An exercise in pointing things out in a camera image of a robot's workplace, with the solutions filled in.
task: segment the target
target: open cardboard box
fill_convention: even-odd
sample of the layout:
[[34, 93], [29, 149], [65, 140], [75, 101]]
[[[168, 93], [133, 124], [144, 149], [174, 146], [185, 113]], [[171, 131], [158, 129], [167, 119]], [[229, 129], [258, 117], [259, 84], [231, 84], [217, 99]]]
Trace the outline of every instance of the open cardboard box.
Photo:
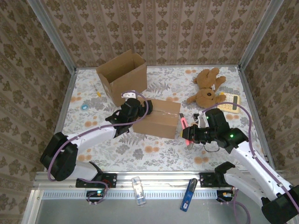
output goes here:
[[116, 106], [125, 102], [121, 94], [125, 91], [142, 92], [147, 89], [145, 60], [131, 50], [117, 56], [111, 61], [99, 66], [97, 73], [106, 94]]
[[[144, 105], [142, 98], [138, 98], [138, 100]], [[133, 124], [133, 131], [161, 138], [174, 139], [181, 104], [159, 99], [148, 100], [152, 101], [153, 112], [140, 122]]]

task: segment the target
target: patterned wallpaper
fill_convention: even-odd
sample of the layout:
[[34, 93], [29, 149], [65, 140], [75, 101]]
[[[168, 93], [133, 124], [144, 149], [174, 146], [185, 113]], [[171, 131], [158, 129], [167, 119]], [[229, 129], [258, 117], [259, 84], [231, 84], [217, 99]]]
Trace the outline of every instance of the patterned wallpaper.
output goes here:
[[0, 1], [0, 223], [19, 223], [70, 74], [26, 1]]
[[77, 67], [237, 64], [270, 0], [42, 0]]
[[277, 169], [299, 184], [299, 1], [285, 0], [246, 67]]

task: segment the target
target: teddy bear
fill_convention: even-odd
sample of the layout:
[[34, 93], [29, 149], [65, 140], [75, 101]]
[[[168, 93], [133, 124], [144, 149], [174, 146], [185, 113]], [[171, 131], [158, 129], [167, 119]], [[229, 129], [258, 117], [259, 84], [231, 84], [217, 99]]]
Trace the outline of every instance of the teddy bear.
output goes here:
[[187, 103], [196, 102], [200, 107], [209, 108], [216, 103], [225, 101], [225, 95], [215, 95], [219, 86], [226, 81], [225, 76], [216, 78], [218, 74], [218, 68], [202, 70], [193, 81], [197, 83], [199, 91], [196, 95], [189, 97]]

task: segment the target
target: table surface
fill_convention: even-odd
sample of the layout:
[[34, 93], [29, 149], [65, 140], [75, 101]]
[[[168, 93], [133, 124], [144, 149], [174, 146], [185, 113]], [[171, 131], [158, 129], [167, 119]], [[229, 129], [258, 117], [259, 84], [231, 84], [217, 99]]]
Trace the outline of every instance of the table surface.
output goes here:
[[[155, 98], [181, 103], [180, 112], [187, 122], [193, 122], [192, 115], [203, 108], [195, 103], [188, 105], [186, 99], [196, 94], [198, 86], [192, 81], [196, 75], [207, 67], [148, 67], [148, 88], [142, 94]], [[79, 133], [90, 127], [99, 125], [106, 117], [118, 108], [106, 95], [96, 70], [78, 70], [78, 76], [68, 108], [64, 134]], [[237, 94], [241, 97], [241, 105], [249, 111], [248, 102], [236, 67], [221, 67], [218, 76], [225, 76], [226, 82], [220, 91]], [[101, 93], [97, 96], [95, 85]], [[81, 105], [88, 105], [88, 110], [81, 110]], [[249, 119], [241, 111], [239, 114], [224, 112], [230, 127], [240, 128], [248, 135]], [[108, 140], [87, 149], [78, 155], [80, 161], [93, 161], [103, 171], [198, 171], [214, 170], [223, 162], [229, 161], [240, 170], [245, 170], [242, 164], [231, 157], [224, 149], [215, 153], [207, 153], [202, 145], [194, 145], [191, 150], [185, 146], [185, 140], [180, 138], [182, 131], [178, 122], [174, 140], [150, 135], [134, 133], [132, 128], [118, 138]], [[261, 154], [262, 149], [253, 124], [253, 146]], [[215, 145], [206, 145], [209, 151], [217, 150]]]

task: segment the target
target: blue object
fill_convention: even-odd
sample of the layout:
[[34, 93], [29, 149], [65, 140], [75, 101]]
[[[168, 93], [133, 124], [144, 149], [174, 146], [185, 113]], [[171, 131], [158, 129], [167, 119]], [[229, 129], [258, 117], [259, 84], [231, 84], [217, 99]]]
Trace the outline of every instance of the blue object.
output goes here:
[[88, 105], [87, 104], [83, 104], [82, 106], [81, 106], [81, 110], [83, 110], [83, 111], [86, 111], [86, 110], [88, 110]]
[[180, 207], [180, 209], [182, 211], [187, 211], [188, 210], [191, 199], [193, 197], [193, 194], [194, 194], [194, 191], [195, 191], [195, 188], [196, 188], [196, 185], [197, 185], [197, 179], [193, 178], [189, 181], [186, 193], [184, 195], [184, 199], [183, 199], [181, 207]]

